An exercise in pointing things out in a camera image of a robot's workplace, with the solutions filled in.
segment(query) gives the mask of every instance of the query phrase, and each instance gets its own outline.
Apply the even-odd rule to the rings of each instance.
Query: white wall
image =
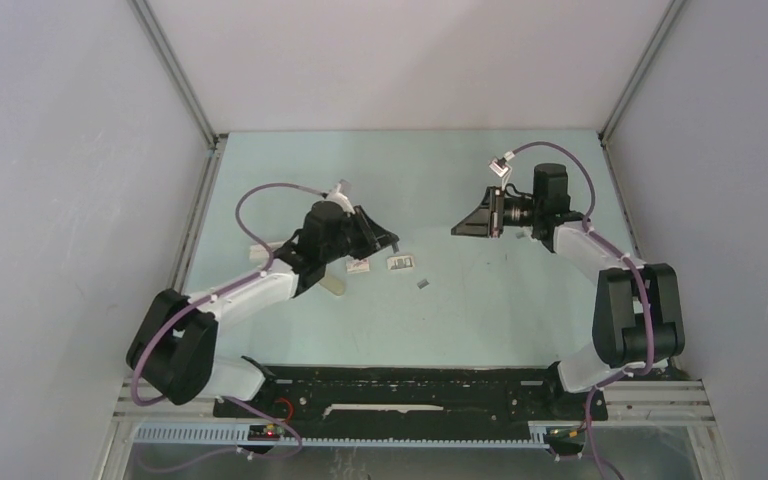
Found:
[[[678,271],[684,364],[739,478],[768,478],[768,2],[689,2],[611,151],[644,253]]]
[[[228,132],[600,128],[669,0],[151,4]]]
[[[90,477],[200,142],[127,2],[0,1],[0,479]]]

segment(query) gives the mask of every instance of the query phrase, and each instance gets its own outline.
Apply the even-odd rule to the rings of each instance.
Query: table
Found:
[[[250,188],[293,182],[327,190],[340,179],[350,198],[401,237],[411,272],[388,272],[391,250],[371,271],[347,275],[337,297],[321,287],[252,316],[219,339],[217,353],[265,364],[340,366],[546,366],[590,338],[595,287],[541,244],[517,238],[453,237],[451,227],[498,184],[487,167],[521,144],[558,143],[588,169],[597,191],[594,225],[624,250],[631,241],[594,131],[345,131],[233,133],[227,139],[185,292],[205,290],[256,267],[234,207]],[[587,209],[580,172],[559,152],[537,147],[514,160],[511,181],[531,190],[534,165],[567,165],[573,209]],[[253,196],[247,226],[266,241],[299,228],[316,198],[289,189]],[[418,288],[420,280],[429,285]]]

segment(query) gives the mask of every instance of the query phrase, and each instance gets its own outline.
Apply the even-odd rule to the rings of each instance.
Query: white connector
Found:
[[[490,160],[490,170],[493,171],[497,176],[504,177],[505,174],[507,174],[511,167],[508,165],[508,161],[504,158],[495,158],[493,157],[493,160]]]

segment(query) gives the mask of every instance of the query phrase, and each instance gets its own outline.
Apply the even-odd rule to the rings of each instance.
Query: black bracket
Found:
[[[299,276],[296,294],[299,296],[325,276],[328,263],[351,256],[363,260],[399,241],[398,235],[372,221],[361,206],[349,215],[329,201],[313,204],[305,215],[302,228],[294,238],[275,251],[275,258],[293,268]]]
[[[513,184],[487,187],[478,207],[457,225],[452,235],[498,238],[504,227],[531,227],[532,237],[554,253],[555,227],[581,220],[583,215],[570,211],[567,169],[558,163],[534,167],[531,194],[522,193]]]
[[[645,265],[639,270],[649,297],[655,340],[655,361],[684,350],[678,280],[667,264]],[[634,312],[640,300],[637,282],[628,270],[612,268],[599,274],[593,312],[593,345],[603,362],[619,368],[646,360],[646,329],[642,313]]]
[[[286,415],[279,397],[294,405],[291,425],[306,438],[359,440],[530,440],[528,422],[583,421],[584,397],[559,402],[546,396],[551,372],[417,368],[270,366],[267,382],[249,402],[275,417]],[[434,411],[339,410],[335,404],[431,405]],[[214,403],[219,418],[252,418],[231,402]],[[597,420],[607,419],[593,406]]]
[[[154,297],[125,361],[132,369],[151,338],[172,316],[188,305],[188,298],[167,289]],[[183,332],[180,337],[174,331]],[[201,392],[213,372],[219,324],[212,313],[193,309],[163,336],[143,369],[145,378],[175,405],[183,405]]]

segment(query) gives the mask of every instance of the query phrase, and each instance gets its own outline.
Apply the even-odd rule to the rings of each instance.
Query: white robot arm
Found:
[[[496,162],[491,168],[503,176],[502,186],[487,187],[481,204],[452,228],[452,235],[498,238],[506,226],[525,228],[596,285],[592,341],[552,367],[562,390],[584,392],[621,370],[646,364],[643,308],[649,308],[653,324],[654,365],[666,366],[667,359],[681,353],[684,329],[675,271],[666,264],[618,255],[597,241],[584,215],[570,210],[563,165],[537,165],[533,193],[527,194],[507,183],[510,166]],[[649,300],[645,307],[630,265],[644,280]]]
[[[160,292],[128,350],[128,365],[137,370],[150,350],[142,377],[176,405],[199,394],[251,399],[264,381],[263,372],[245,359],[214,358],[217,336],[270,305],[306,292],[323,278],[328,263],[345,256],[364,259],[399,240],[361,206],[353,206],[346,190],[341,182],[314,203],[302,228],[275,250],[264,268],[191,297],[172,289]],[[166,328],[176,315],[180,318],[174,331]],[[154,348],[148,348],[158,336]]]

